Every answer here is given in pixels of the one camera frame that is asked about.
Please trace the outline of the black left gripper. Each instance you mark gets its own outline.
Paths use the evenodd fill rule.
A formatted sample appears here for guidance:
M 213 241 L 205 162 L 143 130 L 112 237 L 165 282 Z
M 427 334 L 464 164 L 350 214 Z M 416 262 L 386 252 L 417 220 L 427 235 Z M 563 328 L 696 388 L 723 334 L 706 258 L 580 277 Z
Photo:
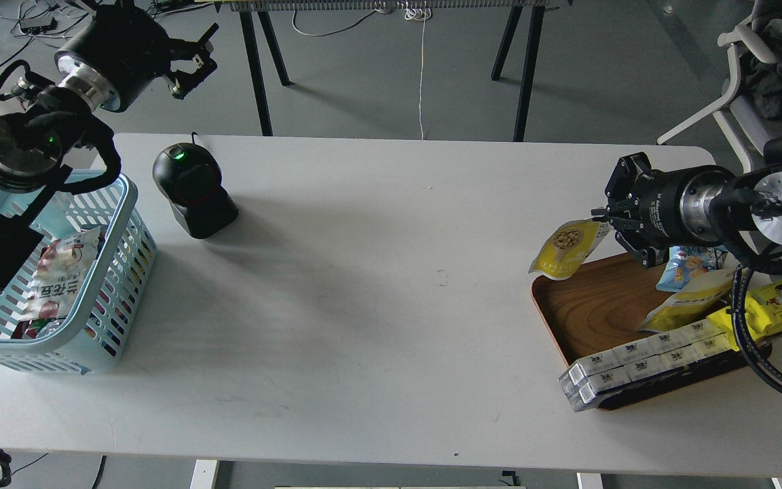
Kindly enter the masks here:
M 183 100 L 217 70 L 211 24 L 196 41 L 170 38 L 145 10 L 134 5 L 100 5 L 90 24 L 55 55 L 62 80 L 91 111 L 121 113 L 149 84 L 164 75 L 170 95 Z M 192 58 L 195 71 L 170 70 L 171 58 Z

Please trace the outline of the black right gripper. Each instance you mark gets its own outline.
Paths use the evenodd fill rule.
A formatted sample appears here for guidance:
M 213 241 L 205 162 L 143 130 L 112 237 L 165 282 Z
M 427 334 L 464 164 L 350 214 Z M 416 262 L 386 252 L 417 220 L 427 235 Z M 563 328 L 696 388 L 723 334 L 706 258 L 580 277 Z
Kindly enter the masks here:
M 618 159 L 606 183 L 604 207 L 591 220 L 608 222 L 615 239 L 643 267 L 668 260 L 670 247 L 719 247 L 709 205 L 730 180 L 719 165 L 661 171 L 646 153 Z

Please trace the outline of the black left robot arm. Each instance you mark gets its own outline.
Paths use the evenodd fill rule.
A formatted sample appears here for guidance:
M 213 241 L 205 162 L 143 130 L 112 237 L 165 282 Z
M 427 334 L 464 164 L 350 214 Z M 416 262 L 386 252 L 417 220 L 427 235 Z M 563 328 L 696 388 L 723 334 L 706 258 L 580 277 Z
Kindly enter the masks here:
M 183 99 L 217 68 L 218 24 L 187 41 L 132 1 L 83 9 L 89 25 L 55 53 L 59 80 L 23 59 L 0 74 L 0 295 L 39 247 L 34 222 L 55 195 L 99 191 L 120 176 L 113 130 L 97 109 L 126 111 L 158 78 Z

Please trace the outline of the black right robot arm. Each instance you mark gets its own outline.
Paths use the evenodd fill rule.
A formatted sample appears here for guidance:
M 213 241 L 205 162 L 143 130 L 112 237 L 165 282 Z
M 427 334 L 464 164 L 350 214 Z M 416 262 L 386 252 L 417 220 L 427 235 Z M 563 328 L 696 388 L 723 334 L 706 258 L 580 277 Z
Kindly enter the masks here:
M 742 266 L 782 275 L 782 137 L 764 161 L 735 175 L 720 165 L 661 171 L 646 153 L 627 155 L 591 214 L 646 268 L 667 262 L 671 247 L 725 247 Z

